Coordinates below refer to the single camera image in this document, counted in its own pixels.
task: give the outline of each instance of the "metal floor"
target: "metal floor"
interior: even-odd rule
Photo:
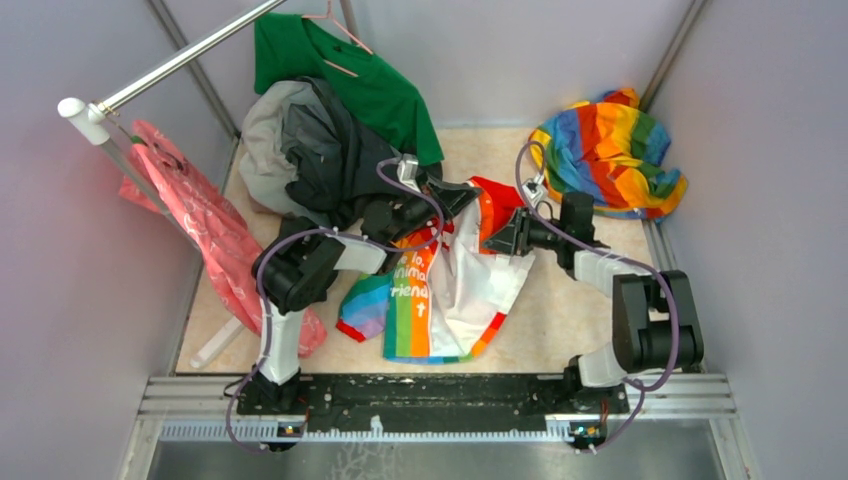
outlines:
[[[642,421],[598,457],[554,443],[302,443],[250,455],[233,444],[159,442],[150,480],[723,479],[706,420]]]

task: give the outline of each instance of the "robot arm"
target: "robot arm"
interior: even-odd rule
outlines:
[[[407,188],[435,201],[444,221],[453,219],[482,193],[467,184],[431,177],[417,168],[415,160],[406,158],[399,163],[398,178]],[[259,255],[252,270],[271,308],[267,312],[264,311],[267,306],[262,306],[263,313],[271,317],[270,328],[263,323],[262,329],[261,345],[267,348],[260,353],[257,374],[244,388],[244,394],[252,397],[252,404],[262,405],[263,412],[282,413],[294,402],[300,370],[297,347],[304,310],[327,299],[327,290],[338,271],[368,274],[391,271],[403,253],[394,246],[395,242],[433,225],[435,216],[437,212],[431,202],[420,197],[393,203],[372,202],[363,213],[361,226],[370,243],[354,235],[322,232],[304,217],[282,223],[278,238]],[[307,235],[306,232],[322,233]]]
[[[523,188],[531,193],[532,201],[538,201],[536,194],[541,189],[535,189],[533,182],[525,183]],[[583,243],[603,249],[606,245],[595,239],[593,203],[591,195],[569,193],[564,197],[559,219],[551,223]],[[584,388],[618,385],[629,374],[666,365],[671,352],[671,322],[651,321],[649,312],[668,314],[669,308],[657,280],[649,272],[625,264],[611,253],[599,255],[582,250],[549,230],[526,207],[516,210],[510,222],[484,245],[508,255],[526,255],[533,248],[552,250],[557,264],[570,277],[591,283],[612,298],[611,342],[572,358],[566,368],[565,378],[575,395]],[[703,359],[704,344],[689,280],[678,270],[661,274],[677,303],[680,348],[675,367],[695,367]]]

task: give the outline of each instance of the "rainbow striped cloth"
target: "rainbow striped cloth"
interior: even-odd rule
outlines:
[[[660,168],[671,140],[638,107],[633,89],[614,90],[572,105],[533,131],[530,140],[545,146],[552,198],[589,193],[598,213],[617,218],[661,219],[677,207],[686,178]],[[541,150],[530,151],[541,166]]]
[[[339,308],[339,330],[360,342],[384,332],[383,356],[396,362],[438,365],[483,353],[534,257],[482,247],[522,202],[512,187],[480,177],[471,183],[483,194],[445,225],[438,242],[405,253],[387,275],[360,277]],[[433,234],[419,230],[399,246],[420,245]]]

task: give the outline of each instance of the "white rod end cap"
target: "white rod end cap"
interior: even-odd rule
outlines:
[[[109,131],[100,125],[105,117],[94,105],[78,98],[66,98],[59,102],[58,110],[92,145],[103,145],[109,140]]]

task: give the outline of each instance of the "pink clothes hanger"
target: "pink clothes hanger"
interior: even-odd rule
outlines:
[[[342,25],[342,24],[341,24],[341,23],[340,23],[340,22],[336,19],[336,16],[333,14],[333,0],[327,0],[327,13],[325,13],[324,15],[303,15],[301,18],[310,18],[310,19],[327,19],[327,20],[332,20],[332,21],[333,21],[333,23],[334,23],[337,27],[339,27],[339,30],[341,30],[342,32],[344,32],[344,34],[345,34],[345,35],[347,35],[348,37],[350,37],[350,39],[351,39],[351,40],[353,40],[353,42],[354,42],[354,43],[356,43],[356,44],[357,44],[360,48],[362,48],[363,50],[365,50],[366,52],[368,52],[368,54],[370,54],[370,55],[374,55],[374,51],[373,51],[373,50],[371,50],[370,48],[368,48],[368,46],[367,46],[367,45],[365,45],[364,43],[362,43],[362,40],[360,40],[360,39],[356,38],[356,37],[355,37],[352,33],[350,33],[350,32],[348,31],[348,29],[346,29],[346,28],[344,27],[344,25]],[[350,75],[351,77],[358,77],[358,76],[359,76],[359,75],[357,75],[356,73],[351,72],[350,70],[348,70],[348,69],[346,69],[346,68],[344,68],[344,67],[342,67],[342,66],[340,66],[340,65],[336,65],[335,63],[333,63],[333,62],[331,62],[331,61],[329,61],[329,60],[324,60],[324,62],[325,62],[327,65],[329,65],[329,66],[331,66],[331,67],[333,67],[333,68],[335,68],[335,69],[338,69],[338,70],[340,70],[340,71],[342,71],[342,72],[344,72],[344,73],[346,73],[346,74]]]

